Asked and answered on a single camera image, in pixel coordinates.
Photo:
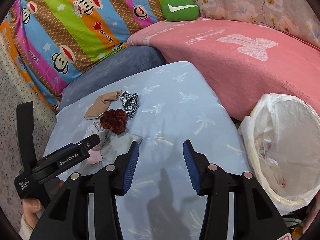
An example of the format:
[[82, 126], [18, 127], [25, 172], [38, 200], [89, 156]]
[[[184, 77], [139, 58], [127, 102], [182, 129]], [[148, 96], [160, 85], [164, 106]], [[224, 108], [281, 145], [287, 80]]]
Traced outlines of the person's left hand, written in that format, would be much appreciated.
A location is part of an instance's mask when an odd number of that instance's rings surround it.
[[39, 221], [37, 213], [42, 210], [42, 204], [38, 199], [28, 198], [22, 200], [24, 220], [26, 224], [34, 229]]

